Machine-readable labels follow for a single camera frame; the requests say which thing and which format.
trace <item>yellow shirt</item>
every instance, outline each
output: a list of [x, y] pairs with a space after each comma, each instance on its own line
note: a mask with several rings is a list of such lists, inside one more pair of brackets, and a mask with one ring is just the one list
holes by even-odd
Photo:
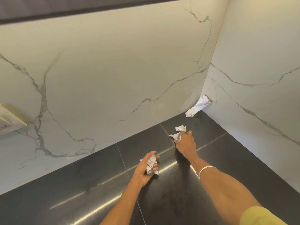
[[287, 225], [268, 209], [254, 206], [248, 208], [241, 217], [240, 225]]

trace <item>hand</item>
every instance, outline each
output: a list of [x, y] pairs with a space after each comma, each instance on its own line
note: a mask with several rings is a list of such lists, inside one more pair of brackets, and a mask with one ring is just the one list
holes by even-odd
[[181, 136], [181, 140], [174, 140], [178, 151], [180, 151], [189, 161], [198, 157], [196, 152], [196, 143], [192, 133], [192, 131], [188, 131], [186, 134], [184, 132], [180, 132], [179, 135]]
[[[147, 155], [145, 155], [143, 160], [137, 165], [137, 168], [134, 171], [132, 179], [139, 181], [142, 187], [144, 187], [154, 175], [154, 173], [150, 175], [145, 174], [145, 171], [146, 171], [148, 159], [155, 153], [156, 151], [147, 153]], [[158, 164], [154, 164], [153, 170], [154, 171], [158, 170]]]

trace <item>marble wall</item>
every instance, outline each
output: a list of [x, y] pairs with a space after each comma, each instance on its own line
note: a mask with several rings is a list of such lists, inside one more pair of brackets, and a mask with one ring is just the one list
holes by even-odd
[[0, 193], [198, 100], [229, 0], [181, 0], [0, 26]]
[[205, 113], [298, 192], [299, 13], [299, 0], [230, 0], [202, 91]]

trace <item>crumpled tissue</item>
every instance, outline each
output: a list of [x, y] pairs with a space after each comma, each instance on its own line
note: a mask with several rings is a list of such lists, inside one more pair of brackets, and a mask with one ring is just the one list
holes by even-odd
[[[181, 126], [175, 127], [175, 130], [176, 130], [176, 131], [179, 131], [179, 133], [180, 133], [180, 132], [186, 132], [186, 131], [187, 131], [187, 127], [184, 126], [184, 125], [181, 125]], [[181, 140], [181, 136], [178, 136], [179, 133], [171, 134], [171, 135], [169, 135], [169, 136], [173, 137], [174, 140], [180, 141], [180, 140]]]
[[195, 106], [193, 106], [191, 109], [189, 109], [185, 115], [186, 117], [194, 117], [194, 115], [202, 110], [203, 108], [205, 108], [206, 106], [208, 106], [209, 104], [211, 104], [211, 102], [209, 101], [209, 99], [207, 98], [206, 95], [203, 95], [200, 97], [200, 99], [198, 100], [198, 102], [196, 103]]
[[147, 162], [147, 167], [146, 167], [146, 171], [147, 171], [147, 174], [150, 175], [152, 173], [154, 174], [158, 174], [158, 171], [157, 170], [153, 170], [153, 166], [154, 164], [156, 164], [157, 161], [156, 161], [156, 156], [155, 155], [152, 155], [149, 159], [148, 159], [148, 162]]

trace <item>silver bangle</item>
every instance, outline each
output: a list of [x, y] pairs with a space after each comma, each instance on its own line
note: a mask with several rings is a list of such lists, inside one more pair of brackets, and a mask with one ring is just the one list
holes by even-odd
[[214, 167], [214, 166], [205, 166], [205, 167], [202, 168], [202, 169], [200, 170], [200, 172], [199, 172], [199, 175], [198, 175], [199, 179], [200, 179], [200, 174], [201, 174], [201, 172], [202, 172], [205, 168], [208, 168], [208, 167], [216, 168], [216, 167]]

